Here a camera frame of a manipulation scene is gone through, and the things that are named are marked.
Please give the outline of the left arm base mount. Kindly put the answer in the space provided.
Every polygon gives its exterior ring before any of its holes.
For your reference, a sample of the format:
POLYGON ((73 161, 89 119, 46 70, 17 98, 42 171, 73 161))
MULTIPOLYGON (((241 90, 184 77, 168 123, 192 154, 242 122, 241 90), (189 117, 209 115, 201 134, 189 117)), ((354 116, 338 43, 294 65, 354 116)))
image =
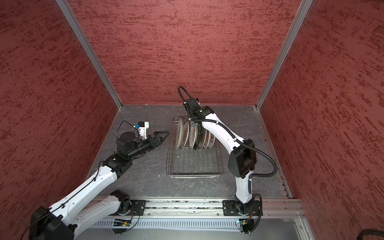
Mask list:
POLYGON ((142 216, 144 214, 146 200, 123 200, 119 201, 119 207, 114 213, 109 216, 142 216))

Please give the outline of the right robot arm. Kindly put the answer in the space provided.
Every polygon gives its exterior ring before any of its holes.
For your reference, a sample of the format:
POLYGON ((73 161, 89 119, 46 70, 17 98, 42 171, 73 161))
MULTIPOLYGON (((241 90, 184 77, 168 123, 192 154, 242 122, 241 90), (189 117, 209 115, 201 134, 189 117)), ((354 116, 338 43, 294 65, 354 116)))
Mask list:
POLYGON ((183 105, 188 113, 189 120, 213 134, 229 153, 228 168, 236 178, 235 208, 240 215, 248 215, 254 205, 252 178, 273 177, 278 171, 276 162, 269 155, 255 148, 255 144, 251 139, 245 140, 235 134, 211 108, 208 106, 202 107, 197 99, 184 100, 183 105), (264 156, 272 164, 273 170, 270 173, 254 173, 257 163, 256 154, 264 156))

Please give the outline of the dark rimmed patterned plate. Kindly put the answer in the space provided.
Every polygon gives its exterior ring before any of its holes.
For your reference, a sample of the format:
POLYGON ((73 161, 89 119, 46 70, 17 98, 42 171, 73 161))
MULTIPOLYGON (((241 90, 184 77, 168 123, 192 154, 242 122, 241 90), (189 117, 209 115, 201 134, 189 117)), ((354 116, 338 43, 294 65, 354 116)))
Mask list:
POLYGON ((193 147, 194 150, 201 149, 203 147, 204 139, 205 139, 204 134, 205 134, 205 132, 204 132, 203 127, 198 126, 197 140, 196 140, 194 147, 193 147))

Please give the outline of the plain white plate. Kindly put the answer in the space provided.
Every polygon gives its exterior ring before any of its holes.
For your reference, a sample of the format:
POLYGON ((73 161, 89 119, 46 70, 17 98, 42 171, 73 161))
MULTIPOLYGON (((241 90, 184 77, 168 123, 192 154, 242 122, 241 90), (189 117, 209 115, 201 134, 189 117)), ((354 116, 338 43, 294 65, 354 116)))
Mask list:
POLYGON ((178 126, 177 126, 177 132, 176 132, 176 145, 175 148, 178 149, 181 146, 182 140, 184 135, 184 122, 182 118, 179 118, 178 120, 178 126))

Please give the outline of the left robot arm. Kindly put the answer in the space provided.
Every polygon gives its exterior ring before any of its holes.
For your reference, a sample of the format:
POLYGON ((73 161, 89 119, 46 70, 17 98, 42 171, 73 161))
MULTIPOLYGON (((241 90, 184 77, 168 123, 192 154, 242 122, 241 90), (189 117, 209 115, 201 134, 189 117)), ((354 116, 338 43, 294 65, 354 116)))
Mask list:
POLYGON ((73 240, 84 230, 111 214, 134 216, 134 207, 128 194, 113 191, 100 203, 86 209, 102 190, 120 178, 133 160, 160 146, 169 132, 154 132, 140 139, 133 132, 117 138, 117 150, 98 170, 79 187, 49 208, 39 207, 31 216, 28 230, 30 240, 73 240))

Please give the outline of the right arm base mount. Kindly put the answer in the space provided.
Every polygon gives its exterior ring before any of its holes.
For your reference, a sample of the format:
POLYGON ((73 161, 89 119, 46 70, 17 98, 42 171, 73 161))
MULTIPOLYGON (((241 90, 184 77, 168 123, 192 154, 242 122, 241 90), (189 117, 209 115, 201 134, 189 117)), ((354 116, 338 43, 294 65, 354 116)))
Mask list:
POLYGON ((222 204, 224 216, 263 216, 259 200, 252 200, 246 204, 237 200, 223 200, 222 204))

